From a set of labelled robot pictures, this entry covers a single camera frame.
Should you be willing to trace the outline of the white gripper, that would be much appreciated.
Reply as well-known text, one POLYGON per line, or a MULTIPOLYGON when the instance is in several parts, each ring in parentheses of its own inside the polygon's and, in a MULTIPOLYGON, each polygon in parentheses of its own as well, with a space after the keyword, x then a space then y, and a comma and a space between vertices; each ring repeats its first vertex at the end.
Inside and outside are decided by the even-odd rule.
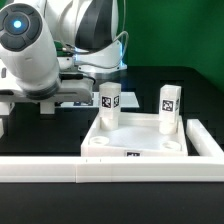
POLYGON ((93 81, 79 74, 59 75, 53 82, 24 86, 6 73, 0 76, 0 102, 84 102, 92 99, 93 81))

